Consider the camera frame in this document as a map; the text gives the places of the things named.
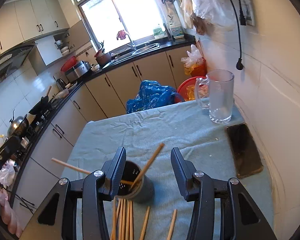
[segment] metal screw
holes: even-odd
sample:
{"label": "metal screw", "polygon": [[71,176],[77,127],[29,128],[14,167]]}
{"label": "metal screw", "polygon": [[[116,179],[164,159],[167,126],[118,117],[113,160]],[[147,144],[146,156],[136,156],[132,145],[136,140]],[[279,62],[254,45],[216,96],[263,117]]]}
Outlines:
{"label": "metal screw", "polygon": [[100,170],[95,171],[95,172],[93,173],[93,175],[96,176],[96,177],[100,177],[100,176],[103,175],[103,171],[100,171]]}
{"label": "metal screw", "polygon": [[237,178],[231,178],[230,183],[233,185],[237,185],[237,184],[239,184],[239,180]]}
{"label": "metal screw", "polygon": [[194,175],[195,175],[196,177],[201,178],[201,177],[204,176],[204,173],[203,173],[202,171],[196,171],[196,172],[194,173]]}
{"label": "metal screw", "polygon": [[59,184],[60,184],[60,185],[64,185],[64,184],[66,184],[67,182],[68,182],[68,179],[66,179],[66,178],[62,178],[62,179],[59,180]]}

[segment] black cable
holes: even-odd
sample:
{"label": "black cable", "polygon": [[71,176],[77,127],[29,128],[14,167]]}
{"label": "black cable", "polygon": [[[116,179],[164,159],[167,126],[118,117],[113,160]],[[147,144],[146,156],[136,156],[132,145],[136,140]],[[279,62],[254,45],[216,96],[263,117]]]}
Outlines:
{"label": "black cable", "polygon": [[230,0],[233,10],[234,10],[234,14],[235,14],[235,19],[237,20],[237,27],[238,27],[238,37],[239,37],[239,46],[240,46],[240,57],[239,60],[237,62],[236,68],[237,70],[243,70],[244,65],[242,64],[242,47],[241,47],[241,35],[240,35],[240,26],[239,26],[239,20],[238,20],[238,15],[237,15],[237,11],[235,10],[234,4],[232,2],[232,0]]}
{"label": "black cable", "polygon": [[238,0],[238,1],[239,1],[239,8],[240,8],[240,10],[239,10],[240,11],[240,16],[239,16],[240,25],[245,26],[247,24],[246,24],[246,19],[244,18],[244,15],[243,15],[241,0]]}
{"label": "black cable", "polygon": [[[3,186],[2,183],[0,183],[0,188],[4,189],[5,191],[7,191],[7,192],[9,192],[9,193],[12,193],[12,191],[6,189],[6,188]],[[24,206],[24,207],[26,207],[32,214],[34,214],[34,213],[32,212],[32,209],[31,209],[31,208],[28,206],[28,204],[23,200],[23,198],[20,198],[17,194],[16,194],[16,197],[26,205],[26,206]]]}

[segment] blue plastic bag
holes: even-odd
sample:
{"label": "blue plastic bag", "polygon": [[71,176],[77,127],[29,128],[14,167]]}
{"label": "blue plastic bag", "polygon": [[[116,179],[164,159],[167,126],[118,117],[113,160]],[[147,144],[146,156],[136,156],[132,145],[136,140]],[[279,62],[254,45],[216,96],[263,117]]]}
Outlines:
{"label": "blue plastic bag", "polygon": [[175,97],[184,102],[173,87],[161,86],[157,81],[144,80],[141,82],[136,98],[127,101],[127,114],[172,105]]}

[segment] table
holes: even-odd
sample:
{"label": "table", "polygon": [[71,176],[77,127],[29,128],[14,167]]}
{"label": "table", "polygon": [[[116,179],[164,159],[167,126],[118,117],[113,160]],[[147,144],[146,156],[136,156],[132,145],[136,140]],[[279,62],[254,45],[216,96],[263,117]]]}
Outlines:
{"label": "table", "polygon": [[[155,196],[151,203],[134,203],[134,236],[140,236],[147,205],[151,205],[145,239],[166,239],[174,209],[178,209],[172,239],[186,239],[193,202],[187,203],[180,195],[170,162],[173,147],[179,147],[184,159],[192,161],[196,169],[211,178],[228,180],[235,177],[234,161],[226,137],[225,127],[244,122],[238,109],[233,107],[232,119],[227,124],[215,124],[207,110],[195,101],[159,107],[137,113],[89,122],[72,150],[68,163],[88,171],[100,169],[123,146],[127,160],[143,167],[157,146],[165,147],[147,172],[154,183]],[[272,183],[268,168],[241,179],[267,221],[273,228],[274,212],[271,197]],[[82,179],[84,174],[65,168],[63,177]],[[220,200],[215,200],[214,239],[220,233]],[[104,202],[109,232],[112,226],[112,203]],[[82,239],[81,207],[78,202],[77,239]]]}

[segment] smartphone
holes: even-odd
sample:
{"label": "smartphone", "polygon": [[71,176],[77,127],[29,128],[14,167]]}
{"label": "smartphone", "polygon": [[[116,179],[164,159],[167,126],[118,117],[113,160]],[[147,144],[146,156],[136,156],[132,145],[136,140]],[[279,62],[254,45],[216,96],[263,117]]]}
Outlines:
{"label": "smartphone", "polygon": [[257,146],[246,123],[226,127],[237,177],[243,179],[263,170]]}

